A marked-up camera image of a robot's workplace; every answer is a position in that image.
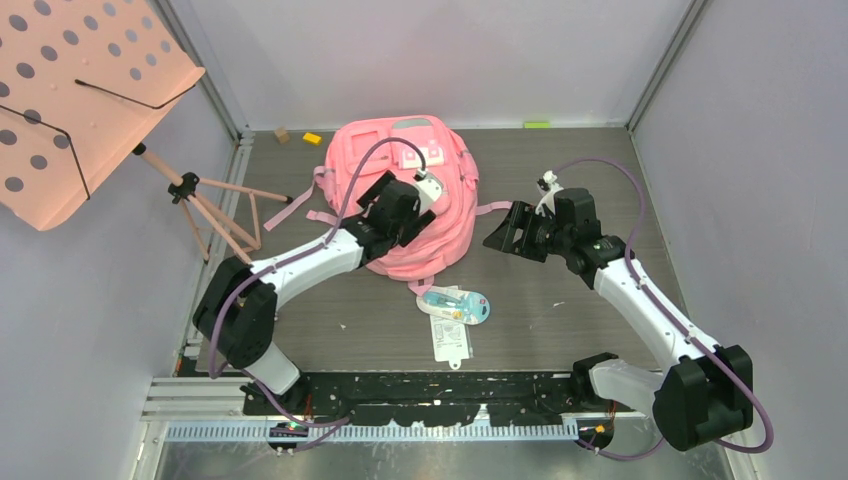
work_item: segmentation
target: white wall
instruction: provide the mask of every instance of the white wall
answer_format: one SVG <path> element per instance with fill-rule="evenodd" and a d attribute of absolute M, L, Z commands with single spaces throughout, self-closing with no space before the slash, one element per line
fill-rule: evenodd
<path fill-rule="evenodd" d="M 232 150 L 199 90 L 145 143 L 211 178 Z M 167 184 L 131 156 L 53 230 L 0 207 L 0 477 L 129 473 L 150 379 L 173 368 L 201 264 Z"/>
<path fill-rule="evenodd" d="M 848 4 L 713 2 L 636 140 L 690 312 L 754 360 L 764 479 L 845 478 Z"/>
<path fill-rule="evenodd" d="M 227 72 L 216 83 L 254 130 L 410 113 L 454 127 L 622 125 L 689 3 L 172 1 L 196 17 L 192 37 L 208 37 Z"/>

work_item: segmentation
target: peach music stand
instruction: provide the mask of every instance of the peach music stand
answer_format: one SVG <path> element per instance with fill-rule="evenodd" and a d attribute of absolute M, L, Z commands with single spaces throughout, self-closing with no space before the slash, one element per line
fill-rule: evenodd
<path fill-rule="evenodd" d="M 0 202 L 37 230 L 61 224 L 204 72 L 145 0 L 0 3 Z M 149 151 L 142 158 L 185 191 L 183 177 L 162 159 Z M 255 237 L 193 189 L 176 203 L 204 259 L 207 248 L 186 202 L 249 263 L 247 251 L 261 247 L 255 196 L 291 199 L 207 179 L 198 183 L 248 194 Z"/>

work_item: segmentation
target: tripod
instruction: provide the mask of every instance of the tripod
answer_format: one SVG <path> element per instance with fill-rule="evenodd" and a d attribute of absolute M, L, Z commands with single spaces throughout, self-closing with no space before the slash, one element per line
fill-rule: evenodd
<path fill-rule="evenodd" d="M 143 143 L 138 144 L 138 146 L 133 149 L 133 154 L 140 156 L 144 161 L 150 164 L 151 167 L 158 170 L 159 173 L 164 175 L 165 178 L 171 182 L 171 185 L 168 186 L 168 193 L 174 197 L 172 203 L 180 205 L 183 213 L 185 214 L 186 220 L 191 227 L 191 231 L 194 234 L 197 246 L 200 247 L 200 251 L 203 254 L 203 260 L 205 262 L 209 261 L 209 251 L 203 242 L 203 238 L 200 236 L 200 229 L 194 222 L 194 219 L 188 210 L 187 204 L 193 205 L 194 208 L 200 212 L 203 218 L 209 222 L 212 228 L 221 235 L 227 244 L 230 245 L 233 252 L 241 259 L 241 261 L 249 265 L 251 260 L 247 255 L 248 252 L 259 250 L 262 247 L 262 239 L 259 230 L 259 215 L 256 210 L 256 197 L 270 198 L 272 200 L 279 200 L 283 203 L 291 203 L 292 201 L 292 198 L 286 195 L 277 195 L 274 193 L 264 192 L 262 190 L 254 190 L 252 188 L 246 188 L 239 185 L 232 185 L 230 183 L 216 182 L 215 180 L 198 177 L 192 172 L 188 172 L 180 176 L 176 171 L 174 171 L 174 169 L 165 163 L 164 160 L 159 158 L 158 155 L 149 151 Z M 197 192 L 196 189 L 198 184 L 223 188 L 239 193 L 246 193 L 250 199 L 254 235 L 247 233 L 236 222 L 234 222 L 233 219 L 222 212 L 220 208 L 216 207 L 215 204 L 209 201 L 209 199 L 202 193 Z M 233 238 L 233 235 L 230 235 L 224 227 L 229 228 L 230 232 L 247 243 L 247 246 L 242 247 L 239 245 L 236 239 Z"/>

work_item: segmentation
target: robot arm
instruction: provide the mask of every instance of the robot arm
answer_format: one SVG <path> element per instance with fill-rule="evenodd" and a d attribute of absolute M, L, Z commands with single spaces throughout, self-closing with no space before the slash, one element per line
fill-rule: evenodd
<path fill-rule="evenodd" d="M 698 338 L 749 387 L 751 359 L 739 346 L 722 347 L 689 320 L 631 258 L 625 243 L 603 235 L 594 199 L 582 188 L 564 189 L 547 172 L 539 180 L 542 200 L 533 206 L 514 202 L 507 218 L 483 245 L 544 262 L 548 254 L 565 258 L 568 269 L 610 302 L 648 346 L 661 373 L 634 367 L 605 353 L 575 362 L 572 385 L 580 400 L 608 399 L 652 417 L 669 444 L 685 451 L 748 428 L 753 406 L 711 361 L 689 342 Z M 685 325 L 689 336 L 674 328 L 642 291 L 647 286 L 658 301 Z"/>
<path fill-rule="evenodd" d="M 415 181 L 411 185 L 385 173 L 357 201 L 362 213 L 343 219 L 329 242 L 332 229 L 310 243 L 251 265 L 236 257 L 224 260 L 195 310 L 194 325 L 211 338 L 230 293 L 251 275 L 272 267 L 228 309 L 217 347 L 234 368 L 246 370 L 277 395 L 286 393 L 300 371 L 272 341 L 276 312 L 318 283 L 356 270 L 396 245 L 406 246 L 414 240 L 435 219 L 429 209 L 443 192 L 441 182 L 424 170 L 418 171 Z M 321 245 L 320 250 L 306 254 Z"/>

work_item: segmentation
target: backpack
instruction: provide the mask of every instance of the backpack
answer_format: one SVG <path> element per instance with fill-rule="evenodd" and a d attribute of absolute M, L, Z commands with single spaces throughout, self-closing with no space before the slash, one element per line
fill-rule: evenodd
<path fill-rule="evenodd" d="M 436 219 L 406 247 L 397 246 L 366 267 L 394 280 L 408 282 L 410 290 L 423 295 L 432 285 L 433 276 L 453 265 L 468 251 L 476 215 L 496 209 L 509 209 L 510 202 L 477 206 L 477 165 L 462 138 L 441 120 L 417 115 L 361 120 L 336 132 L 327 150 L 323 167 L 313 171 L 314 183 L 323 191 L 330 208 L 344 217 L 359 213 L 356 202 L 339 212 L 354 170 L 365 152 L 386 137 L 401 137 L 414 143 L 427 159 L 427 170 L 444 185 L 442 195 L 430 209 Z M 354 186 L 359 198 L 385 171 L 398 180 L 414 183 L 413 175 L 421 166 L 418 155 L 407 145 L 391 142 L 382 145 L 365 163 Z M 312 187 L 291 205 L 265 223 L 271 230 L 312 195 Z M 334 223 L 335 217 L 310 211 L 312 220 Z"/>

